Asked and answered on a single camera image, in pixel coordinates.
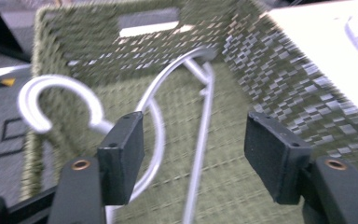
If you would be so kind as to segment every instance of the black clamp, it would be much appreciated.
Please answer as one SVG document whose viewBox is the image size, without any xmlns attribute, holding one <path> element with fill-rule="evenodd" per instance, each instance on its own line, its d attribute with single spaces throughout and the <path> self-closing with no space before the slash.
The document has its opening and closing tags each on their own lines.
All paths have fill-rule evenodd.
<svg viewBox="0 0 358 224">
<path fill-rule="evenodd" d="M 62 168 L 57 187 L 7 208 L 0 198 L 0 223 L 105 223 L 104 207 L 130 201 L 144 158 L 142 112 L 120 118 L 97 149 Z"/>
<path fill-rule="evenodd" d="M 248 115 L 245 157 L 274 202 L 298 204 L 303 196 L 307 224 L 358 223 L 358 171 L 348 162 L 319 157 L 312 148 L 275 119 Z"/>
</svg>

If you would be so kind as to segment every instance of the green woven basket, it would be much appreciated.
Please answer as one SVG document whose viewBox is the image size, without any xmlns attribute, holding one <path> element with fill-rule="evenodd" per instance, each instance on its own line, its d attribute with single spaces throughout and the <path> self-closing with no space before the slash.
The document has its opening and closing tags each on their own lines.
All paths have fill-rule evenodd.
<svg viewBox="0 0 358 224">
<path fill-rule="evenodd" d="M 163 8 L 179 11 L 168 31 L 119 36 L 123 15 Z M 182 32 L 180 28 L 193 28 Z M 46 7 L 38 11 L 34 77 L 63 74 L 89 85 L 112 122 L 133 111 L 154 77 L 172 60 L 198 46 L 215 47 L 216 75 L 197 223 L 301 223 L 300 206 L 275 204 L 243 156 L 249 110 L 270 114 L 315 148 L 314 156 L 341 157 L 358 167 L 358 111 L 265 16 L 252 0 L 115 1 L 101 5 Z M 202 85 L 184 68 L 158 91 L 167 143 L 153 184 L 121 208 L 117 223 L 180 223 L 200 124 Z M 53 121 L 44 135 L 29 132 L 22 198 L 42 186 L 43 142 L 62 165 L 93 155 L 103 136 L 88 130 L 88 110 L 72 93 L 44 92 L 40 104 Z M 154 129 L 145 115 L 144 171 Z"/>
</svg>

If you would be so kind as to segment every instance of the white surface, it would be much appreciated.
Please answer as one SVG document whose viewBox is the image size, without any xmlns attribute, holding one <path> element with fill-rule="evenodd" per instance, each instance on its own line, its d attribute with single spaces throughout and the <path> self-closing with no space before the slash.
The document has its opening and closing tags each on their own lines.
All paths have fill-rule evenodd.
<svg viewBox="0 0 358 224">
<path fill-rule="evenodd" d="M 358 0 L 274 9 L 269 13 L 283 31 L 358 107 L 358 50 L 345 33 Z"/>
</svg>

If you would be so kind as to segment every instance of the metal grommet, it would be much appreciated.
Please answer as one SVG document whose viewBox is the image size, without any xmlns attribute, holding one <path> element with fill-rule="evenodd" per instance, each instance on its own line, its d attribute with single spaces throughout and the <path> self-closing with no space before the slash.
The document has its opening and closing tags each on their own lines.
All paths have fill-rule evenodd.
<svg viewBox="0 0 358 224">
<path fill-rule="evenodd" d="M 89 161 L 85 161 L 85 160 L 75 161 L 74 164 L 72 164 L 72 169 L 77 171 L 84 170 L 88 168 L 90 165 L 91 163 Z"/>
<path fill-rule="evenodd" d="M 347 165 L 345 165 L 344 163 L 342 163 L 340 161 L 326 160 L 324 163 L 327 166 L 329 166 L 330 168 L 333 168 L 335 170 L 346 170 L 347 169 Z"/>
</svg>

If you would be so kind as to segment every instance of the woven basket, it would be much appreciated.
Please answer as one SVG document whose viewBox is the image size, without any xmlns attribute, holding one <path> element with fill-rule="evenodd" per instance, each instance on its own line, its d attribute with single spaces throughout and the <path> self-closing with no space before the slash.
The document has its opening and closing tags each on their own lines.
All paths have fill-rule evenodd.
<svg viewBox="0 0 358 224">
<path fill-rule="evenodd" d="M 123 15 L 163 8 L 179 11 L 176 28 L 119 36 Z M 183 32 L 184 25 L 193 26 Z M 301 223 L 300 206 L 275 204 L 243 156 L 246 115 L 265 112 L 315 148 L 314 156 L 341 157 L 358 167 L 358 110 L 337 91 L 252 0 L 116 1 L 46 7 L 36 17 L 34 77 L 63 74 L 89 85 L 112 122 L 134 110 L 154 77 L 198 46 L 215 47 L 216 75 L 197 223 Z M 153 184 L 121 208 L 117 223 L 180 223 L 196 145 L 202 85 L 177 69 L 157 94 L 167 143 Z M 43 142 L 54 152 L 55 174 L 80 155 L 93 155 L 103 136 L 87 128 L 88 110 L 67 91 L 40 98 L 54 129 L 27 134 L 22 198 L 42 186 Z M 145 115 L 145 161 L 154 144 Z"/>
</svg>

